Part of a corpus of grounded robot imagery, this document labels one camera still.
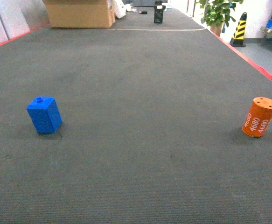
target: white line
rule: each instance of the white line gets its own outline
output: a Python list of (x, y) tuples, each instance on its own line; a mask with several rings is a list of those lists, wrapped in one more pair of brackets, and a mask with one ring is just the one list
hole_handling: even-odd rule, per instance
[(199, 31), (202, 29), (106, 29), (106, 30), (139, 30), (139, 31)]

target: red edge line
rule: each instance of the red edge line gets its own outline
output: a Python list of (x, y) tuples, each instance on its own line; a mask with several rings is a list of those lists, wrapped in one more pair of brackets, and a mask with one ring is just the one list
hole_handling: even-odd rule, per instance
[(243, 53), (239, 52), (238, 50), (236, 50), (234, 47), (232, 47), (230, 44), (226, 43), (225, 41), (222, 40), (222, 38), (220, 38), (218, 35), (214, 34), (214, 36), (216, 36), (221, 42), (223, 42), (227, 47), (229, 47), (231, 50), (233, 50), (238, 56), (240, 56), (242, 59), (244, 59), (247, 63), (249, 63), (253, 68), (255, 68), (256, 70), (258, 70), (262, 75), (264, 75), (265, 77), (267, 77), (269, 80), (272, 81), (272, 74), (270, 74), (267, 70), (265, 70), (264, 68), (262, 68), (261, 66), (259, 66), (258, 64), (256, 64), (255, 62), (253, 62), (251, 59), (249, 59), (247, 56), (245, 56)]
[(20, 37), (26, 35), (26, 34), (30, 34), (31, 32), (36, 31), (36, 30), (38, 30), (38, 29), (40, 29), (40, 28), (42, 28), (42, 27), (48, 26), (48, 25), (50, 25), (50, 23), (47, 23), (47, 24), (45, 24), (45, 25), (43, 25), (43, 26), (40, 26), (40, 27), (35, 28), (35, 29), (33, 29), (33, 30), (30, 30), (30, 31), (28, 31), (28, 32), (26, 32), (26, 33), (23, 33), (23, 34), (21, 34), (21, 35), (19, 35), (19, 36), (16, 36), (16, 37), (14, 37), (14, 38), (11, 38), (11, 39), (8, 40), (8, 41), (4, 41), (4, 42), (0, 43), (0, 46), (4, 45), (4, 44), (6, 44), (6, 43), (9, 43), (9, 42), (11, 42), (11, 41), (14, 41), (14, 40), (16, 40), (16, 39), (18, 39), (18, 38), (20, 38)]

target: white bag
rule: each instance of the white bag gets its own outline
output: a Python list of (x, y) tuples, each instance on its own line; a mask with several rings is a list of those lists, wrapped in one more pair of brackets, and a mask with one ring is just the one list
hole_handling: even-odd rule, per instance
[(122, 0), (114, 0), (114, 10), (118, 19), (121, 19), (126, 15), (126, 7)]

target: green leaves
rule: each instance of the green leaves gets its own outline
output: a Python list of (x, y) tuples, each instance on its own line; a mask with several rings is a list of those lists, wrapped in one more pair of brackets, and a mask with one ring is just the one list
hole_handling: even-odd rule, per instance
[(207, 26), (216, 25), (219, 27), (222, 22), (225, 22), (228, 27), (230, 19), (234, 22), (236, 21), (230, 16), (230, 9), (235, 11), (237, 2), (242, 4), (243, 1), (244, 0), (209, 0), (206, 5), (207, 0), (197, 0), (196, 3), (201, 4), (200, 8), (205, 8), (204, 20)]

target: plant pot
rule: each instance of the plant pot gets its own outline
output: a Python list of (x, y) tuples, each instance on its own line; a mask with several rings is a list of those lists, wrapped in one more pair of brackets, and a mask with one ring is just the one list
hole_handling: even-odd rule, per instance
[(219, 27), (217, 27), (216, 25), (212, 25), (210, 27), (210, 30), (211, 30), (211, 32), (213, 32), (217, 36), (220, 36), (221, 35), (221, 31), (222, 31), (222, 26), (223, 26), (223, 23), (221, 23), (221, 25)]

